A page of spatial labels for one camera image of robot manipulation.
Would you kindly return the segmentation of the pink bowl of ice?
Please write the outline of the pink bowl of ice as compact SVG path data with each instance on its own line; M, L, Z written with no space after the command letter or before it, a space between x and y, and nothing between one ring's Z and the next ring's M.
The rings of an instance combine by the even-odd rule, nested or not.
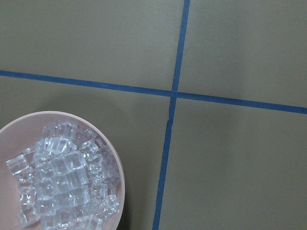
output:
M115 230L124 200L119 156L84 119L36 112L1 129L1 229Z

